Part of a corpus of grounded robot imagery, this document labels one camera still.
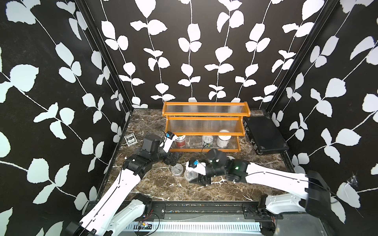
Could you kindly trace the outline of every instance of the spice rack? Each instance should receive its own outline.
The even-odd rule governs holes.
[[[239,152],[239,136],[245,135],[243,117],[249,117],[251,111],[247,102],[164,102],[162,114],[166,117],[165,132],[186,135],[185,146],[171,148],[172,152],[206,152],[212,148]],[[221,130],[231,136],[226,148],[219,148],[215,142],[217,136],[225,135]],[[202,149],[202,135],[214,136],[211,147]]]

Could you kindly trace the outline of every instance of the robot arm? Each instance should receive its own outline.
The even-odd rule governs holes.
[[[95,207],[88,212],[80,223],[71,222],[66,233],[72,236],[117,236],[136,218],[151,211],[151,199],[138,194],[130,204],[117,214],[126,196],[140,182],[152,165],[163,161],[175,165],[179,155],[169,152],[177,136],[167,132],[165,140],[150,134],[143,140],[141,148],[124,162],[118,177]]]
[[[277,196],[263,196],[260,205],[273,214],[288,211],[307,212],[318,218],[331,213],[329,187],[314,171],[307,174],[288,173],[259,166],[240,159],[231,159],[217,149],[206,154],[205,160],[191,159],[186,169],[198,173],[190,183],[206,186],[211,177],[225,175],[233,182],[261,184],[288,192]]]

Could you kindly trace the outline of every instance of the marble floor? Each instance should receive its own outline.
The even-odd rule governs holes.
[[[251,111],[252,116],[262,115],[261,111]],[[161,110],[135,109],[125,134],[134,133],[138,143],[128,147],[123,140],[123,145],[113,164],[103,194],[117,178],[125,157],[131,156],[135,149],[142,145],[143,138],[151,129],[165,129],[166,119],[162,116]],[[245,137],[240,137],[241,151],[238,153],[227,153],[237,159],[244,159],[264,167],[286,171],[285,164],[280,154],[257,155],[255,150],[248,143]],[[183,153],[179,160],[184,164],[193,156],[200,153]],[[210,186],[202,187],[188,183],[184,175],[173,176],[171,167],[163,162],[156,163],[144,176],[140,183],[130,192],[126,200],[131,200],[136,194],[142,193],[150,196],[153,201],[259,201],[263,194],[282,194],[281,190],[258,184],[233,183],[224,179],[224,176],[212,178]]]

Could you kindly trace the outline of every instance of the ventilation grille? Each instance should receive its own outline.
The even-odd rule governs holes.
[[[154,231],[158,222],[148,222]],[[123,231],[137,231],[138,222],[129,224]],[[160,222],[159,232],[190,232],[190,233],[256,233],[260,232],[259,222]]]

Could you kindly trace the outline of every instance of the black wallpaper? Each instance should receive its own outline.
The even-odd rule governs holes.
[[[1,236],[55,236],[78,221],[125,125],[127,107],[76,9],[0,4]]]
[[[319,172],[341,199],[331,201],[338,235],[376,235],[378,1],[341,2],[272,118],[295,155],[295,170]],[[301,97],[289,99],[294,89]]]
[[[251,108],[265,108],[324,1],[96,0],[87,4],[133,107],[161,108],[162,100],[170,100],[247,101]],[[217,22],[224,24],[217,28]],[[262,23],[265,30],[260,31]],[[296,37],[299,26],[303,27]],[[286,56],[289,48],[292,53]],[[219,74],[217,49],[224,59]],[[281,70],[284,61],[288,63]],[[215,67],[205,68],[211,64]]]

